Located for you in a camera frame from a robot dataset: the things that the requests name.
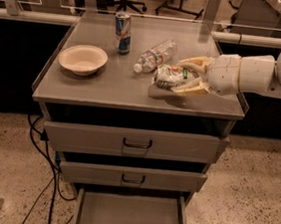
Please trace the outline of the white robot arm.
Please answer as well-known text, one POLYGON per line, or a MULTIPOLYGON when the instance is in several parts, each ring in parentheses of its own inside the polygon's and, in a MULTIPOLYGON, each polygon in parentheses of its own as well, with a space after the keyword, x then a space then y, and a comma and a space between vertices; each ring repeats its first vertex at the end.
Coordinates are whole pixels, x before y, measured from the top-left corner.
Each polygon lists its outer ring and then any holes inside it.
POLYGON ((197 73, 197 78, 173 88, 180 96, 238 93, 272 94, 275 82, 281 87, 281 53, 274 56, 241 57, 238 54, 215 58, 188 58, 177 63, 181 68, 197 73))

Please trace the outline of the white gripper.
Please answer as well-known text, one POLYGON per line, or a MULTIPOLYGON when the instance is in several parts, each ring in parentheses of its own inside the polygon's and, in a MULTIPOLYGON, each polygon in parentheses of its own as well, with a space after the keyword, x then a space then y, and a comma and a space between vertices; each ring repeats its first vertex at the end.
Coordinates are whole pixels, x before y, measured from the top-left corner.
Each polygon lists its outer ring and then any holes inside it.
POLYGON ((173 92, 180 95, 200 96, 210 94, 214 89, 221 95, 237 94, 240 62, 241 57, 237 54, 220 55, 215 59, 198 56, 181 60, 178 64, 182 68, 206 74, 208 82, 197 78, 183 86, 175 87, 173 92))

